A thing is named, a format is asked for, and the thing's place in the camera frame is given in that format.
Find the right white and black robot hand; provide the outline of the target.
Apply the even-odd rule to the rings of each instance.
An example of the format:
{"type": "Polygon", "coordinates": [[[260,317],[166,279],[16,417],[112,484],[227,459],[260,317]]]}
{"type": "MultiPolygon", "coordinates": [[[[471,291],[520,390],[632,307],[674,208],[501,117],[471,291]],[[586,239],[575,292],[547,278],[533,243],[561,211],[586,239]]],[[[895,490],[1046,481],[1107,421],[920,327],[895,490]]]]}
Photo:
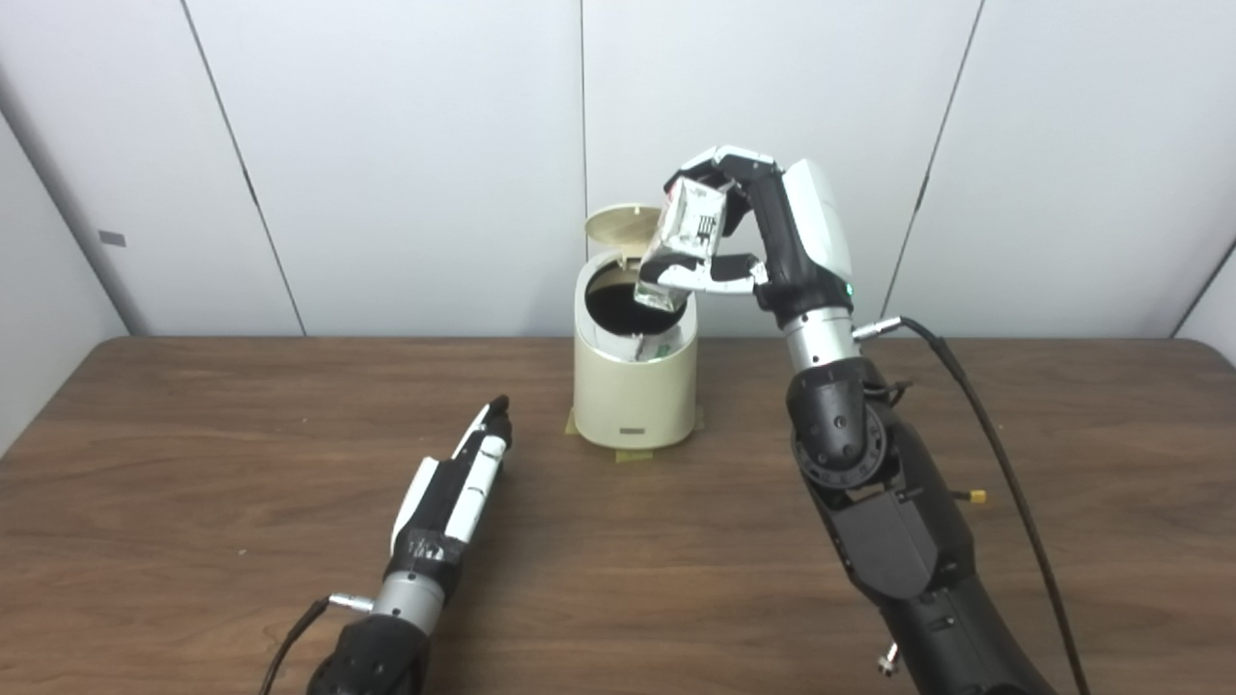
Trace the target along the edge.
{"type": "Polygon", "coordinates": [[[726,193],[723,236],[753,214],[765,251],[768,279],[753,294],[761,310],[785,326],[812,310],[852,312],[852,251],[831,194],[829,177],[812,161],[784,168],[769,155],[734,146],[706,150],[688,160],[662,190],[696,181],[726,193]]]}

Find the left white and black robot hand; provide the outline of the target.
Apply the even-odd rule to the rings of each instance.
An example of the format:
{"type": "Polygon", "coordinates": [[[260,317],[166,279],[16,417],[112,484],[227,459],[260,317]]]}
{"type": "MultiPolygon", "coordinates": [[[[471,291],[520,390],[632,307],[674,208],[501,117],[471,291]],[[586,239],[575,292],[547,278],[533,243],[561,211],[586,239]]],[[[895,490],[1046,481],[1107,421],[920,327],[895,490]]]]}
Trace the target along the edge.
{"type": "Polygon", "coordinates": [[[451,458],[423,458],[396,514],[384,579],[414,573],[451,599],[489,493],[513,444],[510,399],[482,406],[451,458]]]}

